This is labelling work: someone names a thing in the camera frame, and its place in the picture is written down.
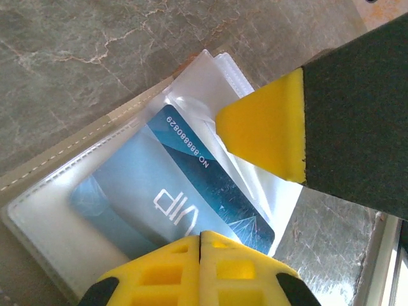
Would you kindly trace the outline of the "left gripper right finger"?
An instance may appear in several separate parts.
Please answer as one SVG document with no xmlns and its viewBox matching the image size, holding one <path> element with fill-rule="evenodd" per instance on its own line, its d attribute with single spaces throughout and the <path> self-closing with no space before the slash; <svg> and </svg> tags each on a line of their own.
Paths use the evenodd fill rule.
<svg viewBox="0 0 408 306">
<path fill-rule="evenodd" d="M 213 231 L 200 233 L 201 305 L 319 305 L 297 271 Z"/>
</svg>

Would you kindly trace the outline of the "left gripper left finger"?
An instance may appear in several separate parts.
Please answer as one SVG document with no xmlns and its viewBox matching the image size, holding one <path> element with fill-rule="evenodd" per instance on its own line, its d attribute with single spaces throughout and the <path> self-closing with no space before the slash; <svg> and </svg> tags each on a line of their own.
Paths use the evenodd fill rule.
<svg viewBox="0 0 408 306">
<path fill-rule="evenodd" d="M 79 305 L 198 305 L 199 236 L 170 243 L 104 273 Z"/>
</svg>

